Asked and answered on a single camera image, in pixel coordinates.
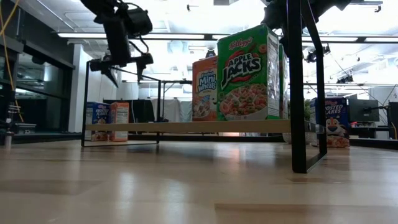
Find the potted plant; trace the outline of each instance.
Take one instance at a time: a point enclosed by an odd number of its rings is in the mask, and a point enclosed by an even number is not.
[[[311,119],[311,110],[310,110],[310,100],[304,100],[304,119],[306,121],[310,121]],[[288,118],[290,119],[290,100],[287,103],[288,109]],[[291,144],[292,143],[292,133],[283,133],[284,141]],[[311,133],[305,133],[305,143],[310,144],[312,141]]]

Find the wooden plank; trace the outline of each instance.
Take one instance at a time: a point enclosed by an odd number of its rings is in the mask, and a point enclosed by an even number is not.
[[[186,123],[87,124],[93,131],[289,133],[290,120],[205,121]]]

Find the cereal box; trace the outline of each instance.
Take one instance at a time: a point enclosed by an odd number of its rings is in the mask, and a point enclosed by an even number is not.
[[[86,124],[109,124],[109,104],[87,102]],[[107,141],[106,131],[86,131],[85,140]]]
[[[319,122],[317,99],[310,104],[311,122]],[[347,100],[343,97],[328,97],[325,99],[326,135],[328,147],[349,147],[349,118]]]
[[[280,95],[279,95],[279,117],[281,119],[289,118],[289,65],[287,64],[287,56],[282,44],[279,45],[279,82],[280,82]]]
[[[115,102],[111,104],[111,123],[112,124],[128,124],[130,114],[130,104],[127,102]],[[128,131],[112,131],[111,141],[127,141],[129,138]]]
[[[217,120],[279,119],[278,51],[265,24],[219,40]]]
[[[192,120],[216,121],[217,56],[192,65]]]

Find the black metal leg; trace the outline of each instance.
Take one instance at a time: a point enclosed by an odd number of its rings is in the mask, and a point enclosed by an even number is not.
[[[308,0],[287,0],[288,41],[290,53],[290,107],[294,113],[290,115],[292,130],[292,168],[297,173],[307,173],[326,155],[326,132],[319,134],[320,153],[307,160],[305,143],[306,122],[304,121],[304,89],[303,89],[303,58],[302,58],[302,17],[308,27],[317,50],[317,86],[318,111],[321,129],[326,125],[325,118],[325,84],[323,74],[323,50],[317,26],[312,15]]]
[[[319,111],[319,125],[326,127],[325,114],[325,72],[323,67],[323,47],[318,34],[315,19],[313,18],[312,10],[308,0],[302,0],[302,16],[307,25],[307,29],[311,35],[317,53],[317,89],[318,89],[318,108]],[[319,139],[319,153],[325,155],[328,152],[326,142],[326,131],[323,134],[318,134]]]
[[[300,1],[287,0],[288,41],[290,52],[290,115],[292,129],[292,168],[294,172],[307,172],[304,127],[304,89],[302,57],[302,25]]]
[[[157,108],[156,108],[156,121],[160,122],[160,99],[161,99],[161,91],[162,91],[162,81],[158,81],[157,84]],[[156,133],[156,143],[160,143],[160,133]]]
[[[162,105],[162,117],[164,117],[164,97],[166,95],[166,82],[163,83],[163,105]]]
[[[88,75],[90,74],[90,61],[86,63],[86,83],[85,83],[85,99],[83,102],[83,124],[81,129],[81,146],[85,146],[86,134],[86,112],[87,112],[87,95],[88,95]]]

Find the wooden floor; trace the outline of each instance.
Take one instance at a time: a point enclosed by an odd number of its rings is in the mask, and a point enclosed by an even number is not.
[[[1,149],[0,223],[398,223],[398,151],[331,149],[311,173],[293,174],[287,144],[155,149]]]

